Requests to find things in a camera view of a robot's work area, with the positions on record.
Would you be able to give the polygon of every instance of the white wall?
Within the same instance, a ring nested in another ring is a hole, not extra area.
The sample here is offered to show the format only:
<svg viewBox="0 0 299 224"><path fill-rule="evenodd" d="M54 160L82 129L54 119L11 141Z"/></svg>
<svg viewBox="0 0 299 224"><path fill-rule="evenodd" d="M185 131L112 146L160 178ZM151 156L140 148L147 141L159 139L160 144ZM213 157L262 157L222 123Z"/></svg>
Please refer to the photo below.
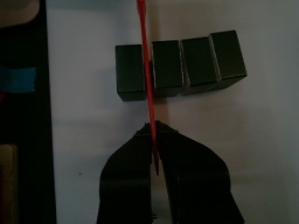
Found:
<svg viewBox="0 0 299 224"><path fill-rule="evenodd" d="M147 9L151 40L238 30L249 77L159 100L156 118L225 159L247 224L299 223L299 2L148 0ZM116 92L115 45L140 43L136 0L48 0L48 30L59 224L95 224L102 168L148 121L146 101ZM156 224L171 223L163 189L154 178Z"/></svg>

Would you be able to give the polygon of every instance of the blue tape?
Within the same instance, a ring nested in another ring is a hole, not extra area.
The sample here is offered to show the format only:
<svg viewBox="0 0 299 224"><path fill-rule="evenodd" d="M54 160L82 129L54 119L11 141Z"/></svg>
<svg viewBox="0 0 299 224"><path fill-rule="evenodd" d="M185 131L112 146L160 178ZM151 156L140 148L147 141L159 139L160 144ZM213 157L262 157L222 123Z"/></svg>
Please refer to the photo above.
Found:
<svg viewBox="0 0 299 224"><path fill-rule="evenodd" d="M35 67L8 69L0 66L0 91L11 94L35 92Z"/></svg>

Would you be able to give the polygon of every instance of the black box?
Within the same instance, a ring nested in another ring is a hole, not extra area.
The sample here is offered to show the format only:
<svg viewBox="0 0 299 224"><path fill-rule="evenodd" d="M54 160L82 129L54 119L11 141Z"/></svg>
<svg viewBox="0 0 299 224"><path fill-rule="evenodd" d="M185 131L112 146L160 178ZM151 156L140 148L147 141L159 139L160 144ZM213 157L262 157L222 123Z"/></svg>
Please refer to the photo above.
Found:
<svg viewBox="0 0 299 224"><path fill-rule="evenodd" d="M218 83L209 38L191 38L182 41L185 70L183 95L206 92Z"/></svg>
<svg viewBox="0 0 299 224"><path fill-rule="evenodd" d="M177 96L183 90L183 61L178 40L154 42L152 62L154 95Z"/></svg>
<svg viewBox="0 0 299 224"><path fill-rule="evenodd" d="M116 46L116 92L124 102L146 99L142 45Z"/></svg>
<svg viewBox="0 0 299 224"><path fill-rule="evenodd" d="M210 35L213 57L219 84L211 90L230 87L247 77L247 69L239 48L237 31L217 32Z"/></svg>

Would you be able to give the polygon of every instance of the wooden board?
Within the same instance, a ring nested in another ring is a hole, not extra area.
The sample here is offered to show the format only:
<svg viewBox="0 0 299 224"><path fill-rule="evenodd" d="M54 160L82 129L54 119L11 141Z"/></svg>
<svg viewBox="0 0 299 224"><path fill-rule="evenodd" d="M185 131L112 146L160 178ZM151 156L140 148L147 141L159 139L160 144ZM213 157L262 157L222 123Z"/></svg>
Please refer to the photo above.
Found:
<svg viewBox="0 0 299 224"><path fill-rule="evenodd" d="M0 145L0 223L18 223L18 161L16 146Z"/></svg>

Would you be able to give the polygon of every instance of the red string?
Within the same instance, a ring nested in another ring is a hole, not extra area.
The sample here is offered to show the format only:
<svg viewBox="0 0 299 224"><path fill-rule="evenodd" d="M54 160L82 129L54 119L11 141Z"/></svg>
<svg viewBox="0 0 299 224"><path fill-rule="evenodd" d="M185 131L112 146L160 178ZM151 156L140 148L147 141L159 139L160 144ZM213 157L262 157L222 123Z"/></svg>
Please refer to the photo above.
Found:
<svg viewBox="0 0 299 224"><path fill-rule="evenodd" d="M158 152L156 129L155 129L155 100L154 100L152 76L151 76L150 59L148 59L147 37L146 37L146 0L138 0L136 3L142 25L142 36L143 36L146 93L147 93L150 124L151 124L152 141L154 141L154 166L156 174L159 174L159 152Z"/></svg>

